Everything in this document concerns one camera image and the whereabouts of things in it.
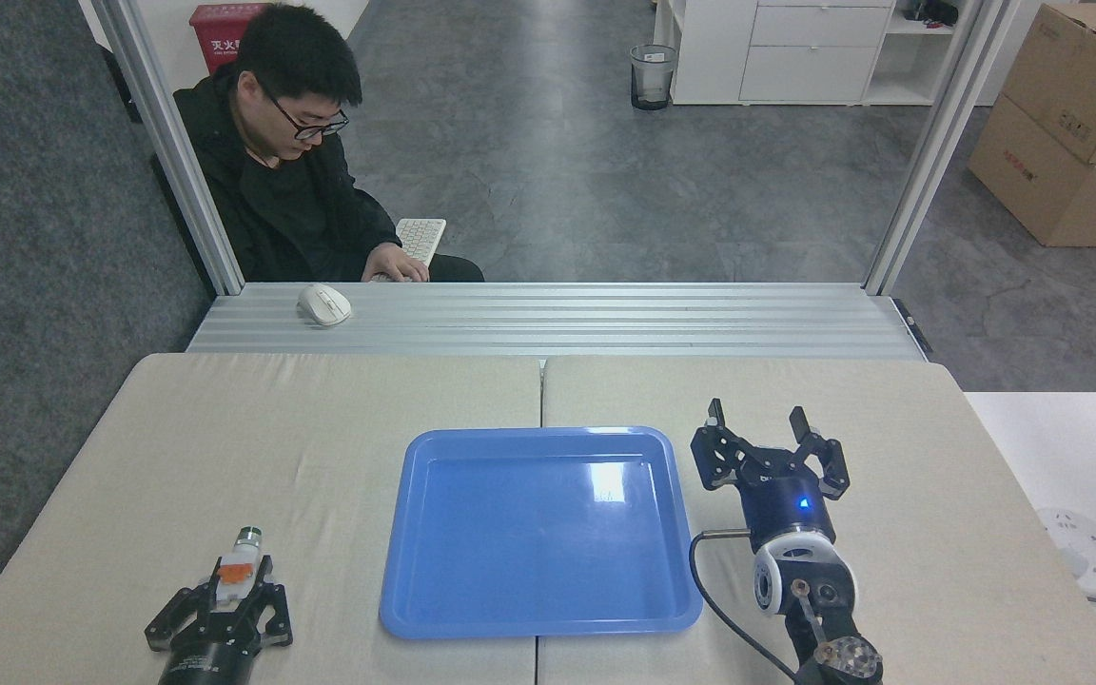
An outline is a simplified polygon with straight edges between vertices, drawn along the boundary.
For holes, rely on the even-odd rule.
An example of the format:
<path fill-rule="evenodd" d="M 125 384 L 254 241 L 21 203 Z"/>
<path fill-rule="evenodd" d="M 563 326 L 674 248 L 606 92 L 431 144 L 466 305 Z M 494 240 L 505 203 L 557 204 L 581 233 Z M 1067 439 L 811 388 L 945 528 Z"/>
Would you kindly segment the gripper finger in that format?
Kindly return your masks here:
<path fill-rule="evenodd" d="M 262 556 L 251 587 L 238 606 L 238 643 L 244 649 L 292 646 L 293 628 L 286 586 L 273 576 L 271 556 Z"/>
<path fill-rule="evenodd" d="M 170 652 L 221 638 L 221 625 L 213 619 L 217 587 L 217 581 L 201 581 L 194 586 L 179 589 L 144 630 L 149 650 Z"/>
<path fill-rule="evenodd" d="M 720 399 L 710 402 L 708 418 L 696 429 L 690 450 L 703 486 L 709 491 L 727 484 L 752 486 L 773 475 L 769 448 L 755 446 L 728 429 Z"/>
<path fill-rule="evenodd" d="M 797 442 L 787 452 L 786 473 L 809 490 L 831 501 L 838 501 L 850 486 L 850 476 L 840 439 L 827 439 L 810 425 L 804 408 L 796 406 L 789 425 Z"/>

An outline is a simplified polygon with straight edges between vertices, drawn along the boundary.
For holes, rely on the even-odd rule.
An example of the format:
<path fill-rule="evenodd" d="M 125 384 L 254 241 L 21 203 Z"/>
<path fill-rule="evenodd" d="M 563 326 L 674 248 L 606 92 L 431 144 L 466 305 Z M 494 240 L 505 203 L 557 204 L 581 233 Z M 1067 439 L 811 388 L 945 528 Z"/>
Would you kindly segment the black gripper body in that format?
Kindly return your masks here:
<path fill-rule="evenodd" d="M 244 640 L 194 641 L 160 649 L 169 651 L 158 684 L 247 684 L 261 650 L 259 637 Z"/>
<path fill-rule="evenodd" d="M 836 541 L 819 478 L 810 469 L 783 477 L 749 477 L 742 484 L 742 510 L 753 551 L 794 532 L 818 532 Z"/>

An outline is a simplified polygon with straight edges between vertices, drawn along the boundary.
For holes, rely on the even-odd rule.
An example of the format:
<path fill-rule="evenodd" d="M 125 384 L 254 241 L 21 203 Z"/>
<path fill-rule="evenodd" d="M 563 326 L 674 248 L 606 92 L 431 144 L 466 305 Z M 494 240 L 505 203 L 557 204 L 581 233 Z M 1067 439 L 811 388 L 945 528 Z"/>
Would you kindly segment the person's right hand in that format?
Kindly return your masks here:
<path fill-rule="evenodd" d="M 375 246 L 366 259 L 361 281 L 372 282 L 379 276 L 395 282 L 430 282 L 427 265 L 395 243 Z"/>

